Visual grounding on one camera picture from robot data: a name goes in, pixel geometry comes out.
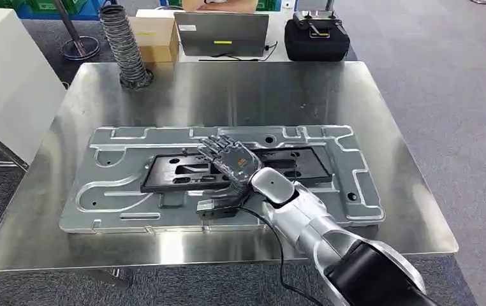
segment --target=black robot arm segment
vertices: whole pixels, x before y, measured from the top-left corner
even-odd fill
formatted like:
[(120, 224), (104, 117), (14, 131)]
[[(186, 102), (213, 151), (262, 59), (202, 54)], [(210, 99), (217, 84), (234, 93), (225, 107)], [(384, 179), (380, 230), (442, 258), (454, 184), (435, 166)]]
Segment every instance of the black robot arm segment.
[(365, 242), (325, 273), (353, 306), (437, 306), (397, 265)]

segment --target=metal sheet part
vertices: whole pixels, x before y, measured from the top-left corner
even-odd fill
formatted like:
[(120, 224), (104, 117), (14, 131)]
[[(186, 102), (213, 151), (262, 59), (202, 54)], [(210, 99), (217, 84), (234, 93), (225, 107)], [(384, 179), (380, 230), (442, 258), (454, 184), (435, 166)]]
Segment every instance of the metal sheet part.
[[(377, 192), (349, 126), (101, 127), (93, 133), (64, 206), (60, 227), (70, 233), (237, 231), (261, 227), (251, 215), (203, 221), (196, 214), (202, 191), (142, 193), (155, 156), (192, 154), (200, 139), (229, 135), (250, 149), (316, 147), (332, 181), (306, 187), (326, 204), (341, 226), (367, 226), (384, 219)], [(262, 197), (246, 207), (261, 211)]]

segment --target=person's arm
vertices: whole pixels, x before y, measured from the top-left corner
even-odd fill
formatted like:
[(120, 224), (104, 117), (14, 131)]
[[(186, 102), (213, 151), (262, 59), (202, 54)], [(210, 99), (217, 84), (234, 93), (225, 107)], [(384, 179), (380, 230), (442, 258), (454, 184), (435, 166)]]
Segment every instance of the person's arm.
[(228, 0), (228, 2), (211, 2), (198, 7), (204, 11), (232, 11), (235, 13), (254, 13), (258, 0)]

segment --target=cardboard box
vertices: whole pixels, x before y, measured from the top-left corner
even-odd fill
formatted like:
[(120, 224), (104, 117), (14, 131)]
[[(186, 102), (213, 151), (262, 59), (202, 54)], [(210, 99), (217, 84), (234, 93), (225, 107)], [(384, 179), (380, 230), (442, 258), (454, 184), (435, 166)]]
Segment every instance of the cardboard box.
[(177, 62), (179, 39), (173, 18), (129, 17), (144, 62)]

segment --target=person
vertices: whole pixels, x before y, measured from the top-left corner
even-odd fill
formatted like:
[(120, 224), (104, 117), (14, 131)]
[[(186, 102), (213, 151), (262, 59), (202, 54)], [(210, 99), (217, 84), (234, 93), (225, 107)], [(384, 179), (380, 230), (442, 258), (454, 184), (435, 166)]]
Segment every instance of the person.
[(252, 14), (258, 0), (182, 0), (185, 11), (230, 11)]

